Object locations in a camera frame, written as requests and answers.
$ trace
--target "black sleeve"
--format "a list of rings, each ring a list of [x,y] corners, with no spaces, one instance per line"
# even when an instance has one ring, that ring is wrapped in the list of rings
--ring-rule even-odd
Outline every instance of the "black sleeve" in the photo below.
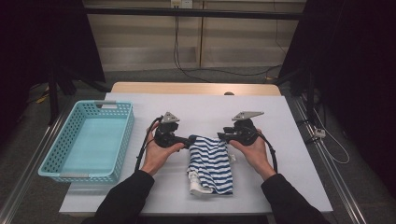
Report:
[[[134,172],[111,189],[95,216],[85,219],[82,224],[133,223],[143,209],[153,184],[151,175],[143,171]]]
[[[276,223],[330,223],[289,183],[283,175],[273,175],[262,183]]]

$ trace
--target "power cord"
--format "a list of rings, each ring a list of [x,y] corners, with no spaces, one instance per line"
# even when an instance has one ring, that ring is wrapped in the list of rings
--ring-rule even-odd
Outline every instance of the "power cord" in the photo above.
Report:
[[[347,150],[346,150],[346,149],[343,147],[343,145],[341,145],[341,143],[339,143],[338,140],[335,139],[335,137],[332,136],[332,134],[324,127],[323,122],[321,121],[321,119],[320,119],[320,117],[319,117],[319,114],[318,114],[317,110],[314,109],[314,112],[315,112],[315,114],[316,114],[317,117],[318,117],[318,121],[319,121],[319,123],[321,124],[322,129],[323,129],[324,131],[326,131],[326,134],[328,134],[328,135],[332,138],[332,140],[334,140],[334,142],[336,142],[336,143],[338,144],[338,146],[340,146],[340,147],[345,151],[347,159],[346,159],[346,161],[339,161],[339,160],[337,160],[337,159],[332,155],[332,153],[330,153],[330,152],[327,150],[327,148],[325,148],[325,150],[327,151],[327,153],[329,154],[329,156],[330,156],[334,161],[336,161],[336,162],[338,162],[338,163],[341,163],[341,164],[347,164],[347,163],[349,163],[349,159],[350,159],[350,158],[349,158],[349,154],[347,153]]]
[[[261,71],[261,72],[258,72],[258,73],[252,73],[252,74],[240,74],[240,73],[235,73],[235,72],[228,72],[228,71],[224,71],[224,70],[219,70],[219,69],[215,69],[215,68],[184,69],[180,65],[179,54],[178,54],[178,29],[179,29],[178,17],[175,17],[174,63],[175,63],[175,66],[177,67],[177,69],[180,70],[186,77],[196,78],[196,79],[202,80],[204,82],[211,83],[211,81],[206,80],[204,78],[191,76],[187,72],[214,71],[214,72],[221,72],[221,73],[226,73],[226,74],[230,74],[230,75],[234,75],[234,76],[240,76],[240,77],[253,77],[253,76],[260,76],[260,75],[265,74],[265,79],[264,79],[264,83],[265,83],[267,78],[268,78],[268,72],[270,72],[271,70],[273,70],[275,68],[278,68],[278,67],[282,66],[282,64],[278,64],[278,65],[269,67],[269,68],[267,68],[264,71]]]
[[[274,6],[274,11],[276,12],[276,6],[275,6],[275,0],[274,0],[274,3],[273,3],[273,6]],[[280,44],[277,42],[277,20],[276,20],[276,34],[275,34],[275,42],[277,43],[277,45],[279,46],[279,48],[280,49],[282,49],[282,51],[283,51],[283,53],[285,54],[285,56],[286,56],[286,51],[285,50],[283,50],[283,48],[280,46]]]
[[[322,130],[324,130],[324,131],[330,136],[330,138],[331,138],[335,143],[337,143],[338,146],[341,147],[341,149],[344,150],[344,152],[346,153],[346,157],[347,157],[346,161],[339,161],[339,160],[337,160],[337,159],[332,155],[332,153],[329,152],[329,150],[327,150],[327,148],[324,148],[324,149],[326,150],[326,152],[329,154],[330,158],[332,158],[332,160],[334,160],[334,161],[336,161],[336,162],[338,162],[338,163],[340,163],[340,164],[347,164],[347,163],[349,163],[350,158],[349,158],[349,154],[347,153],[347,150],[346,150],[346,149],[343,147],[343,145],[342,145],[340,142],[338,142],[338,140],[337,140],[334,136],[332,136],[332,134],[326,129],[326,126],[323,124],[322,120],[320,119],[320,115],[318,114],[318,111],[317,111],[315,108],[314,108],[314,112],[315,112],[315,114],[316,114],[316,116],[317,116],[317,118],[318,118],[318,121],[319,121],[319,123],[320,123],[320,125],[321,125],[321,127],[322,127]],[[313,138],[310,139],[311,141],[307,140],[307,141],[305,141],[305,142],[310,143],[310,142],[317,141],[317,140],[319,140],[319,139],[321,139],[321,138],[324,138],[326,133],[323,133],[322,130],[321,130],[321,129],[318,129],[318,128],[315,128],[315,130],[314,130],[314,136],[315,136],[316,138],[313,137]]]

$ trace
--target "basket handle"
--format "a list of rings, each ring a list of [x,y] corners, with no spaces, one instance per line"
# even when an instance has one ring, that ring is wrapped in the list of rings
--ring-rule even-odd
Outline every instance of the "basket handle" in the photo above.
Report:
[[[115,105],[116,108],[117,106],[117,101],[101,101],[101,100],[95,100],[93,101],[96,104],[96,107],[102,108],[102,105]]]
[[[60,178],[90,178],[90,174],[79,174],[79,173],[63,173],[59,174]]]

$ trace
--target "wall outlet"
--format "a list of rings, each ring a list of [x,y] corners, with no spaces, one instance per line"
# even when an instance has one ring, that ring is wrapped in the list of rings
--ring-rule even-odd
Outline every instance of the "wall outlet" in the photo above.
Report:
[[[192,8],[192,0],[181,0],[182,8]]]
[[[181,0],[171,0],[171,8],[181,8]]]

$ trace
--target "person's hand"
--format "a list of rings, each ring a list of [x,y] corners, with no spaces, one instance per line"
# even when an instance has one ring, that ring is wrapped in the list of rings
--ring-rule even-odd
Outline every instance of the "person's hand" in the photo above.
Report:
[[[262,138],[258,137],[252,145],[247,147],[234,140],[231,140],[230,144],[245,155],[247,162],[262,176],[263,180],[276,174],[274,168],[268,162],[267,150]]]
[[[152,131],[155,130],[158,125],[158,122],[155,123],[151,129],[151,132],[148,134],[148,145],[146,148],[145,162],[140,169],[149,175],[155,175],[161,169],[161,167],[163,167],[166,160],[172,153],[179,151],[184,147],[184,144],[182,143],[177,143],[167,148],[159,147],[155,143],[154,136],[152,135]]]

